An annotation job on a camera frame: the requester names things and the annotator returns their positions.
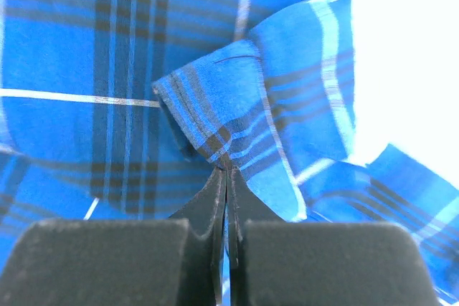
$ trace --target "fabric fold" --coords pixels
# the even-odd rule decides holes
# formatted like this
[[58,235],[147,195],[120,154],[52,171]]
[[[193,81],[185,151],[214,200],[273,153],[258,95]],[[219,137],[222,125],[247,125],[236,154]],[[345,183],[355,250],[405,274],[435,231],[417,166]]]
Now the fabric fold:
[[[186,157],[198,152],[221,168],[238,166],[251,189],[280,216],[305,219],[295,179],[303,164],[311,158],[345,159],[352,150],[349,9],[350,0],[294,4],[250,30],[246,39],[155,82]],[[304,151],[300,162],[294,151]]]

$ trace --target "crumpled fabric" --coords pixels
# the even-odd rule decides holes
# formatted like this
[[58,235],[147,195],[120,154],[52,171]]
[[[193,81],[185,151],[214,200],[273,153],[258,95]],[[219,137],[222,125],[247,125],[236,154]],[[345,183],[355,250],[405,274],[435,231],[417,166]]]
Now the crumpled fabric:
[[[395,145],[367,166],[350,164],[356,161],[349,147],[359,140],[350,140],[349,123],[353,133],[361,85],[349,31],[352,2],[302,1],[1,0],[0,269],[36,220],[167,217],[205,184],[212,161],[245,167],[250,188],[284,219],[389,219],[407,227],[439,297],[456,302],[457,190]],[[297,17],[289,8],[294,4],[304,10]],[[316,30],[305,25],[307,37],[297,28],[303,41],[295,40],[288,18]],[[325,38],[337,33],[338,45],[327,46]],[[219,54],[218,61],[210,63],[208,54],[234,41],[231,52],[217,51],[211,56]],[[200,66],[190,65],[199,71],[195,83],[180,67],[201,57]],[[333,66],[339,103],[336,83],[327,79]],[[219,68],[232,84],[213,82]],[[151,87],[177,69],[166,78],[176,82],[174,93],[182,92],[177,104],[199,99],[183,110],[185,120],[197,115],[202,122],[191,135]],[[203,95],[213,87],[219,95],[209,101],[214,117],[194,87],[203,87]],[[342,115],[346,109],[345,136],[332,103]],[[214,135],[222,126],[227,131]],[[265,171],[278,174],[269,189],[265,178],[273,176]],[[225,274],[229,305],[227,269]]]
[[458,278],[458,190],[394,145],[352,163],[351,0],[310,0],[153,84],[177,143],[287,221],[393,221],[418,243],[438,291]]

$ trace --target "blue plaid fabric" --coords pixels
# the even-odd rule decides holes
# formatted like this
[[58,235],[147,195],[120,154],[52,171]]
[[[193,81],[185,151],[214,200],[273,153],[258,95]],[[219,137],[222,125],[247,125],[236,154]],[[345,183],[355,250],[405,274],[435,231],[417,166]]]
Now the blue plaid fabric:
[[458,191],[392,145],[346,162],[350,4],[1,0],[0,269],[33,221],[164,218],[234,164],[284,219],[406,227],[457,302]]

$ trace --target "cloth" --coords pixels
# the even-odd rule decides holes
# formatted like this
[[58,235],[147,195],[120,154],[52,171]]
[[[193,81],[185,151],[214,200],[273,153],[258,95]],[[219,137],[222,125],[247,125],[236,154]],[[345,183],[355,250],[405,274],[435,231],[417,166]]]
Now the cloth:
[[285,220],[403,226],[442,295],[459,271],[458,191],[393,145],[365,167],[349,163],[353,57],[351,0],[310,0],[154,88],[179,141],[184,134],[210,163],[240,167]]
[[371,163],[391,143],[459,188],[456,90],[445,87],[455,85],[455,1],[352,0],[353,162]]
[[[301,1],[1,0],[0,268],[34,220],[164,218],[204,185],[210,161],[245,162],[250,188],[285,219],[390,219],[406,226],[420,238],[439,296],[453,304],[457,190],[394,146],[367,168],[345,162],[354,128],[350,0]],[[246,40],[207,55],[284,8]],[[282,37],[270,23],[295,15],[317,30],[308,31],[314,41],[298,33],[304,40],[292,49],[289,32]],[[339,44],[324,49],[336,31]],[[323,96],[321,76],[329,63],[342,71],[336,74],[340,109],[351,126],[344,140]],[[242,73],[246,78],[237,79]],[[157,98],[151,83],[163,75],[168,77],[156,85],[164,96]],[[224,77],[233,83],[216,83]],[[304,94],[285,96],[302,86]],[[203,93],[197,95],[196,87]],[[203,103],[210,88],[220,97]],[[182,92],[174,105],[182,107],[185,121],[199,119],[199,127],[181,123],[167,104],[169,90]],[[289,123],[292,118],[298,122]],[[226,131],[218,131],[223,125]],[[251,127],[240,130],[243,125]],[[314,175],[308,170],[314,161],[329,166]],[[268,181],[275,182],[269,189]],[[356,195],[335,197],[340,188]]]

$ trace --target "white stripe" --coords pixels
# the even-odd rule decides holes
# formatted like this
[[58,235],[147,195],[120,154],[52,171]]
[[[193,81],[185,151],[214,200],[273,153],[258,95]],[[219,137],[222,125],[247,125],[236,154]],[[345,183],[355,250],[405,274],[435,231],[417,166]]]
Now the white stripe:
[[282,146],[282,141],[280,140],[278,131],[274,124],[273,116],[271,114],[270,103],[268,101],[268,95],[266,94],[266,89],[265,89],[265,83],[261,78],[258,80],[259,82],[258,88],[260,90],[260,95],[261,95],[261,99],[263,102],[263,109],[265,111],[266,120],[270,127],[271,134],[273,135],[273,139],[274,139],[276,148],[278,149],[279,156],[284,166],[285,172],[287,173],[288,180],[290,181],[290,184],[292,186],[293,193],[295,194],[295,197],[296,197],[298,211],[296,215],[290,221],[292,222],[302,221],[308,218],[308,215],[306,213],[306,202],[304,201],[303,194],[301,193],[300,189],[296,185],[295,176],[293,175],[292,168],[290,167],[290,163],[288,162],[287,156],[285,155],[285,151]]
[[86,215],[83,218],[83,220],[88,220],[91,217],[91,215],[93,215],[94,209],[98,205],[98,203],[99,203],[99,199],[97,199],[97,198],[94,199],[94,201],[91,203],[91,206],[87,210]]
[[436,293],[441,293],[442,295],[446,295],[447,297],[449,297],[450,299],[454,299],[456,300],[455,296],[446,292],[445,290],[442,290],[440,287],[438,286],[434,286],[434,290]]
[[435,218],[427,225],[422,227],[419,231],[413,234],[416,242],[419,244],[436,235],[444,229],[456,216],[459,215],[459,196],[456,197],[451,203],[443,208]]
[[322,26],[322,83],[347,156],[352,153],[354,128],[336,79],[339,23],[327,0],[312,1],[311,8]]
[[295,182],[297,186],[300,186],[312,176],[320,173],[321,171],[325,170],[329,166],[332,166],[335,163],[333,159],[329,158],[321,158],[315,161],[314,163],[310,164],[307,168],[300,172],[299,175],[295,177]]
[[438,301],[443,306],[459,306],[459,301],[455,302],[454,304],[450,304],[449,302],[444,301],[443,299],[438,298]]
[[235,27],[235,41],[241,39],[245,35],[247,28],[247,20],[249,18],[250,0],[239,0],[237,6],[237,17]]
[[61,100],[65,102],[100,103],[114,105],[132,105],[136,107],[159,107],[155,100],[133,100],[116,97],[74,95],[71,93],[33,91],[20,89],[0,89],[0,97],[34,98],[37,100]]

